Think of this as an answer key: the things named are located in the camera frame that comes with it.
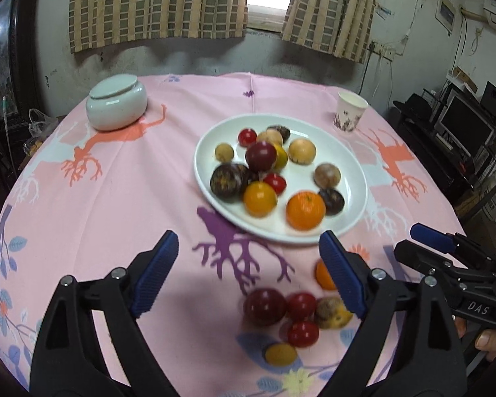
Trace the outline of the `right hand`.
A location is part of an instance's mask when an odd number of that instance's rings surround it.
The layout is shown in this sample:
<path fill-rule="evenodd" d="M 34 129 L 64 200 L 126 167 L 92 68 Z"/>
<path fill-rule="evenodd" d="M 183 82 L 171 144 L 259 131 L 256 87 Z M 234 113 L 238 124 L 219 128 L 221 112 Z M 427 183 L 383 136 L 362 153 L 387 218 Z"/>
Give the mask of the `right hand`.
<path fill-rule="evenodd" d="M 467 322 L 465 319 L 455 317 L 454 324 L 459 337 L 463 337 L 467 332 Z M 476 339 L 475 347 L 486 353 L 486 360 L 492 362 L 496 358 L 496 330 L 485 330 Z"/>

